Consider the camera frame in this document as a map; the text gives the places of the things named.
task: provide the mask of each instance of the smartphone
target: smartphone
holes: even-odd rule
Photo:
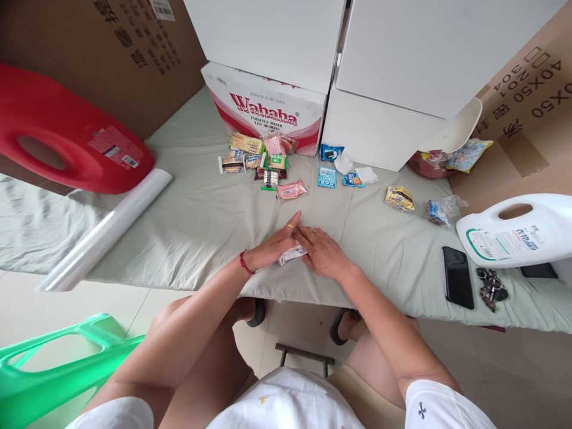
[[[474,310],[475,301],[472,297],[471,274],[469,261],[463,252],[443,247],[445,260],[445,298],[454,304],[459,304],[469,310]]]

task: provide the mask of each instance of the hand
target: hand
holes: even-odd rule
[[[277,230],[265,242],[244,253],[244,263],[249,270],[256,271],[275,263],[280,259],[282,253],[300,244],[292,236],[300,224],[301,216],[302,212],[298,210],[286,225]]]
[[[320,228],[300,225],[294,238],[308,252],[302,260],[314,273],[341,283],[343,276],[353,271],[355,265],[352,261],[347,258],[340,246]]]

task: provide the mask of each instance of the right hand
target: right hand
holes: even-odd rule
[[[318,275],[341,283],[343,276],[348,275],[355,267],[340,246],[320,228],[299,225],[294,238],[308,252],[302,260]]]

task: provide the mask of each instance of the knee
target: knee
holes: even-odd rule
[[[413,325],[413,327],[415,329],[417,329],[417,332],[421,332],[421,326],[419,325],[419,321],[411,316],[407,316],[407,320],[409,321],[410,324]]]
[[[157,316],[155,316],[149,329],[151,330],[160,323],[164,322],[177,308],[179,308],[189,298],[190,296],[184,297],[167,304],[164,308],[162,308],[161,311],[159,311]]]

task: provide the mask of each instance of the snack package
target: snack package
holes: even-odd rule
[[[345,186],[353,186],[354,188],[365,188],[365,183],[362,182],[355,172],[344,175],[343,184]]]
[[[366,185],[370,183],[375,183],[378,180],[377,175],[374,173],[371,167],[356,168],[356,173],[357,176],[360,178],[360,180]]]
[[[280,257],[280,259],[278,259],[278,264],[280,266],[282,266],[285,263],[287,263],[290,259],[294,259],[294,258],[297,258],[300,256],[304,256],[305,254],[308,254],[308,252],[306,251],[305,248],[303,248],[299,244],[296,247],[291,248],[291,249],[285,251],[284,253],[282,253],[282,256]]]
[[[278,172],[272,170],[264,170],[262,173],[263,191],[276,191],[278,188]]]
[[[264,139],[264,146],[270,155],[286,155],[286,149],[282,143],[282,134],[270,132]]]
[[[450,228],[461,217],[459,207],[466,207],[469,204],[460,199],[457,195],[443,198],[441,200],[427,201],[427,220],[438,225]]]
[[[338,172],[334,169],[320,167],[318,174],[318,186],[328,189],[335,189],[335,184],[338,181]]]
[[[387,188],[386,203],[404,215],[415,210],[413,196],[402,186],[389,186]]]
[[[461,149],[449,154],[449,160],[446,163],[447,170],[470,173],[473,165],[493,143],[492,140],[467,140]]]
[[[224,173],[244,173],[246,171],[246,165],[244,164],[243,157],[219,157],[219,172]]]
[[[294,140],[291,137],[282,136],[282,146],[286,151],[286,155],[292,155],[294,152],[298,150],[298,140]]]
[[[261,160],[262,160],[262,157],[258,154],[248,155],[246,157],[246,167],[250,168],[250,169],[258,168],[258,167],[260,167]]]
[[[245,136],[238,131],[232,132],[231,142],[228,145],[230,148],[239,149],[254,155],[262,153],[263,146],[262,140]]]
[[[301,195],[308,194],[308,188],[302,182],[302,179],[298,179],[294,183],[290,183],[287,185],[278,185],[278,196],[280,200],[295,200]]]
[[[268,154],[266,160],[264,161],[265,168],[273,168],[280,170],[288,169],[288,157],[286,155],[272,155]]]
[[[231,152],[228,154],[228,156],[229,156],[229,158],[243,157],[244,151],[241,151],[240,149],[236,149],[236,148],[231,148]]]
[[[254,180],[262,180],[264,178],[264,172],[266,170],[262,167],[258,167],[254,172]]]
[[[342,175],[348,174],[353,168],[353,162],[346,153],[342,152],[334,160],[335,169],[338,170]]]
[[[320,146],[322,161],[335,161],[335,159],[341,155],[345,148],[345,146],[328,146],[322,143]]]

